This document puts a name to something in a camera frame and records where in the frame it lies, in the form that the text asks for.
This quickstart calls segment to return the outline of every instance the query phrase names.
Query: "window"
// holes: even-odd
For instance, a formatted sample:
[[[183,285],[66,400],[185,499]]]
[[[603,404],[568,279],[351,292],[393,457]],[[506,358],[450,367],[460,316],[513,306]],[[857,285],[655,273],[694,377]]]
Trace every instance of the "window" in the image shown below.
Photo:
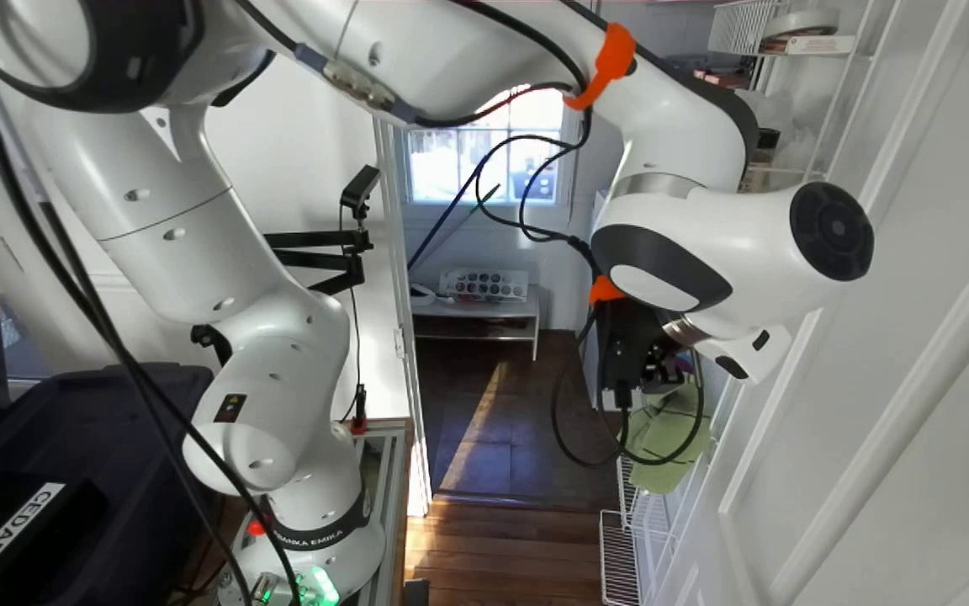
[[[443,131],[408,131],[408,198],[422,207],[449,207],[460,181],[473,172],[473,165],[513,135],[562,135],[562,98],[554,91],[524,93],[473,125],[443,127]],[[485,165],[480,189],[497,187],[492,207],[513,207],[529,189],[529,180],[537,172],[545,159],[560,148],[545,143],[515,143],[506,144]],[[529,207],[554,207],[560,189],[560,161],[550,165],[532,192]]]

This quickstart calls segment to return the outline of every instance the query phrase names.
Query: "wooden floor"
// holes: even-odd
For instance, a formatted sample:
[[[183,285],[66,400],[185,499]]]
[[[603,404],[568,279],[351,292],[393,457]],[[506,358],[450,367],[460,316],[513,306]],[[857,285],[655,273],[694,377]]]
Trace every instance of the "wooden floor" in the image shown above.
[[[612,427],[593,411],[572,335],[524,343],[418,343],[423,435],[439,494],[503,499],[537,508],[612,508]],[[600,468],[580,468],[560,431]]]
[[[432,606],[600,606],[596,513],[435,502],[408,526]]]

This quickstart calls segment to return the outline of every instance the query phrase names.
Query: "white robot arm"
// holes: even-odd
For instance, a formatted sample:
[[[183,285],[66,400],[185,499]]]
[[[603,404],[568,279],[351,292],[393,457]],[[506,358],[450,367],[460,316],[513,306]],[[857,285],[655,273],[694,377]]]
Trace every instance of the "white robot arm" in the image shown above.
[[[16,119],[58,189],[157,313],[231,343],[195,427],[266,494],[294,565],[329,570],[342,595],[381,560],[353,449],[329,426],[348,316],[276,264],[205,148],[205,109],[270,51],[409,125],[470,114],[513,86],[572,86],[517,24],[580,72],[605,41],[580,3],[0,0],[0,82],[35,101]],[[596,113],[625,135],[593,233],[600,265],[623,292],[688,313],[738,377],[765,377],[787,349],[780,319],[864,276],[872,228],[840,189],[734,197],[749,143],[734,98],[636,54]],[[193,446],[185,462],[228,491]],[[250,581],[280,576],[266,538],[238,560]]]

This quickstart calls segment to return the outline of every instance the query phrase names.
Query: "cable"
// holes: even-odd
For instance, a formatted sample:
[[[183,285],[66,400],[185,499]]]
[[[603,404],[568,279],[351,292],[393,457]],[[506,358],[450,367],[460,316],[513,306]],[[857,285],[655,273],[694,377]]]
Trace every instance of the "cable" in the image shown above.
[[[185,435],[212,457],[212,464],[237,486],[237,491],[243,494],[243,502],[250,505],[250,513],[270,530],[270,522],[266,522],[266,514],[261,514],[261,508],[255,505],[255,499],[250,494],[250,487],[247,487],[247,481],[243,478],[237,478],[237,472],[217,456],[217,449],[193,427],[193,421],[174,407],[174,400],[157,389],[157,380],[126,349],[126,343],[120,343],[120,336],[119,336],[119,331],[113,331],[113,324],[106,324],[102,316],[109,316],[106,313],[106,306],[102,304],[95,304],[97,300],[97,291],[90,285],[90,279],[88,279],[88,273],[83,273],[83,264],[80,264],[80,257],[79,257],[79,248],[71,247],[71,238],[62,238],[62,248],[65,248],[65,257],[75,257],[80,265],[79,265],[79,279],[80,279],[80,285],[88,283],[88,291],[90,292],[83,292],[79,283],[75,283],[75,276],[65,271],[65,264],[62,264],[62,257],[53,252],[53,247],[46,244],[46,233],[38,225],[38,219],[35,219],[35,212],[31,212],[31,207],[27,207],[27,197],[25,197],[25,189],[21,189],[21,181],[16,181],[16,177],[14,177],[14,168],[11,168],[11,151],[7,151],[7,144],[2,144],[2,138],[0,138],[0,180],[2,180],[2,189],[7,189],[7,197],[11,197],[11,202],[14,202],[14,210],[16,210],[16,216],[21,216],[21,221],[25,221],[25,228],[31,233],[31,238],[38,244],[38,252],[44,257],[44,264],[53,271],[53,276],[58,276],[58,283],[71,292],[71,300],[79,304],[79,309],[90,319],[90,328],[106,336],[106,343],[110,348],[110,353],[128,367],[128,375],[138,380],[138,389],[140,389],[140,394],[144,394],[144,389],[157,399],[157,404],[185,427]],[[283,573],[287,573],[287,583],[291,583],[291,594],[294,594],[294,602],[304,602],[298,600],[298,585],[294,583],[297,576],[294,576],[294,565],[291,565],[291,560],[287,560],[287,549],[283,549],[283,542],[270,531],[270,542],[273,542],[273,549],[276,549],[276,557],[280,557],[280,561],[283,561]]]
[[[441,225],[443,225],[449,216],[459,210],[459,202],[463,198],[463,192],[469,192],[470,187],[473,187],[473,180],[463,180],[463,181],[460,181],[460,189],[454,192],[454,198],[449,202],[449,210],[441,212],[441,219],[435,219],[432,228],[429,228],[429,236],[418,244],[408,271],[418,265],[418,258],[423,257],[423,248],[432,247],[432,238],[441,233]]]
[[[217,530],[222,530],[227,513],[228,513],[228,505],[227,505],[227,499],[219,499],[219,505],[217,505]],[[209,551],[212,551],[209,547],[197,551],[197,561],[195,561],[193,573],[185,576],[185,585],[178,585],[178,591],[171,594],[174,602],[189,606],[193,600],[205,595],[209,585],[219,581],[222,565],[212,565],[212,573],[201,576],[201,573],[205,573],[205,561],[209,561]]]
[[[562,144],[562,156],[568,156],[568,151],[583,148],[583,144],[588,143],[588,135],[593,135],[593,109],[588,109],[586,119],[583,119],[583,138],[580,138],[574,144],[560,143],[560,138],[545,138],[545,135],[513,135],[513,138],[497,143],[497,144],[478,161],[478,168],[469,177],[469,181],[473,181],[473,192],[478,192],[478,189],[480,189],[485,165],[488,165],[492,156],[497,156],[506,144],[515,144],[515,143],[545,143],[545,144]],[[488,198],[478,197],[478,210],[480,210],[485,219],[492,219],[492,221],[497,221],[497,225],[513,225],[513,228],[532,233],[532,236],[535,236],[532,244],[554,244],[554,238],[562,238],[565,247],[572,247],[572,248],[586,258],[586,265],[593,271],[593,276],[603,273],[600,264],[596,264],[596,257],[593,257],[593,248],[588,248],[588,244],[583,244],[580,236],[554,233],[554,228],[543,228],[543,225],[529,225],[524,216],[523,216],[523,219],[495,216],[485,202],[488,202]]]
[[[583,324],[583,331],[580,331],[580,341],[574,341],[580,348],[586,343],[593,324],[596,324],[596,309],[588,309],[588,316],[586,316],[586,324]],[[568,367],[572,367],[572,358],[562,365],[562,371],[560,371],[554,380],[553,380],[553,404],[550,404],[553,438],[554,438],[560,451],[562,451],[572,464],[580,464],[580,468],[605,468],[605,464],[615,462],[620,451],[612,451],[612,456],[603,457],[603,462],[588,462],[588,457],[574,456],[574,449],[572,449],[572,446],[565,442],[565,435],[562,435],[562,426],[560,426],[560,389],[565,385]]]
[[[580,82],[580,91],[586,91],[586,73],[580,72],[580,63],[554,41],[550,41],[535,27],[515,21],[515,17],[508,17],[508,13],[503,13],[503,9],[488,8],[488,3],[478,3],[478,0],[454,0],[454,3],[495,21],[495,24],[508,27],[508,30],[529,37],[543,51],[550,51]]]
[[[706,399],[700,394],[698,399],[698,407],[694,407],[694,426],[688,431],[688,438],[664,457],[644,457],[636,451],[628,451],[628,407],[620,407],[620,449],[623,449],[623,457],[636,462],[636,464],[669,464],[677,457],[684,457],[684,451],[698,442],[700,435],[700,426],[703,426],[703,411],[706,411]]]
[[[351,13],[348,13],[348,21],[342,21],[342,27],[340,27],[340,41],[335,41],[335,51],[332,51],[329,62],[340,62],[340,54],[342,54],[342,41],[348,41],[351,21],[353,21],[353,13],[357,13],[357,3],[359,3],[359,0],[351,3]]]
[[[46,225],[52,225],[53,238],[62,244],[62,248],[65,248],[65,257],[66,257],[66,265],[75,271],[75,279],[80,283],[80,292],[88,292],[88,304],[90,304],[90,309],[95,309],[95,316],[97,316],[95,331],[106,336],[106,343],[109,343],[110,349],[126,349],[126,343],[120,343],[120,336],[119,336],[119,331],[113,331],[113,319],[110,319],[109,306],[102,304],[102,297],[97,297],[97,291],[95,291],[95,283],[90,283],[90,276],[88,276],[79,248],[71,247],[66,228],[62,225],[62,216],[53,212],[52,202],[39,202],[39,210],[44,210],[44,216],[46,216]],[[219,557],[231,565],[231,576],[237,576],[237,583],[238,583],[238,591],[243,591],[243,595],[247,595],[247,602],[250,602],[247,573],[243,573],[243,565],[237,561],[228,542],[219,535],[219,530],[217,530],[212,518],[205,514],[197,494],[193,491],[189,472],[185,472],[185,464],[183,464],[178,456],[174,456],[174,438],[171,438],[171,431],[163,426],[163,417],[157,417],[157,411],[156,411],[156,400],[153,400],[153,394],[144,392],[144,380],[140,380],[138,375],[131,375],[131,385],[136,385],[138,399],[144,400],[148,417],[156,421],[156,431],[157,431],[157,438],[163,438],[157,446],[163,446],[163,451],[164,451],[164,457],[167,457],[167,464],[171,464],[171,472],[174,472],[178,487],[185,491],[195,518],[205,526],[205,535],[217,542]]]
[[[254,0],[237,0],[243,9],[247,9],[247,17],[259,27],[259,30],[266,30],[280,49],[287,49],[291,54],[297,54],[297,41],[287,35],[287,30],[280,30]]]

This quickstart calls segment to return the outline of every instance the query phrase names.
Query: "white door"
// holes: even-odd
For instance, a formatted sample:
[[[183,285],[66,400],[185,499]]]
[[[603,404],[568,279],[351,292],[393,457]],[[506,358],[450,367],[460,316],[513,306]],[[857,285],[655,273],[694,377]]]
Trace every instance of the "white door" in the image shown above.
[[[832,180],[879,265],[722,392],[644,602],[969,606],[969,0],[898,0]]]

